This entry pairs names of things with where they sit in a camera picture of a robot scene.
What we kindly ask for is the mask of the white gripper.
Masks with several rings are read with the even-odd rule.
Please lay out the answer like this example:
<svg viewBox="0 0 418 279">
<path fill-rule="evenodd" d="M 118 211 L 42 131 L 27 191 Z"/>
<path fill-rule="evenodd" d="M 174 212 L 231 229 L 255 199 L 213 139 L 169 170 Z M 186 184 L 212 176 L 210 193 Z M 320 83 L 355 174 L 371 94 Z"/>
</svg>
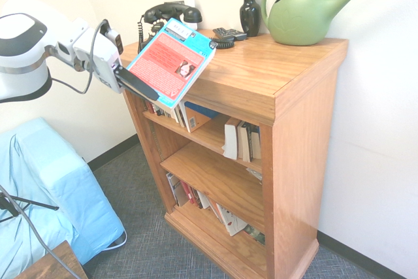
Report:
<svg viewBox="0 0 418 279">
<path fill-rule="evenodd" d="M 94 29 L 88 28 L 73 45 L 74 52 L 80 61 L 89 63 L 94 32 Z M 119 66 L 121 60 L 117 46 L 100 33 L 94 40 L 92 58 L 95 66 L 95 77 L 114 92 L 121 93 L 123 88 L 120 85 L 122 85 L 137 97 L 143 97 L 151 101 L 158 100 L 159 95 L 153 88 L 126 68 Z"/>
</svg>

